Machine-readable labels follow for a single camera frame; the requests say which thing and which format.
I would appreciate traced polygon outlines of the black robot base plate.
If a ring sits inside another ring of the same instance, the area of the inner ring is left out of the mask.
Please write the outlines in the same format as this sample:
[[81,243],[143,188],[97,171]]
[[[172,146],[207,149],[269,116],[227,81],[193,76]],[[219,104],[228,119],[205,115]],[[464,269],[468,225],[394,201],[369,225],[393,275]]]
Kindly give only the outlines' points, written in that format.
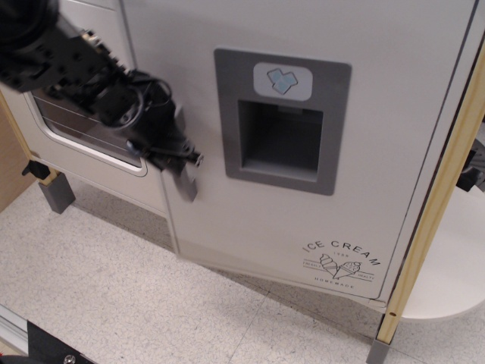
[[78,350],[67,345],[32,322],[27,322],[28,357],[42,363],[93,364]]

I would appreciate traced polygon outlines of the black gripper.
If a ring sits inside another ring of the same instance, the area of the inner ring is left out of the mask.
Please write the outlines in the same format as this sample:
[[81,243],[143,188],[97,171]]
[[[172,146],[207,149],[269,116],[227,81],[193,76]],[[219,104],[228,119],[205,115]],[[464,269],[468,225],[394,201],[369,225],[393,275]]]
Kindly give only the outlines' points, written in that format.
[[175,177],[182,174],[187,163],[198,168],[204,155],[194,149],[180,151],[177,157],[164,153],[162,143],[176,107],[168,84],[157,79],[139,79],[129,89],[136,94],[136,101],[112,124],[114,131],[126,139],[128,151]]

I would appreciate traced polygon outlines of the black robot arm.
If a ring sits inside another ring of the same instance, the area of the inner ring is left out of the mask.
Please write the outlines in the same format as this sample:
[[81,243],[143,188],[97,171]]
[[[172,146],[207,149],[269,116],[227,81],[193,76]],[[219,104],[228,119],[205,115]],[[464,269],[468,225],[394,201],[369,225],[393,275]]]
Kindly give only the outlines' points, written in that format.
[[1,3],[1,82],[43,89],[121,135],[131,154],[179,177],[202,155],[176,125],[170,86],[127,69],[91,30],[78,30],[57,1]]

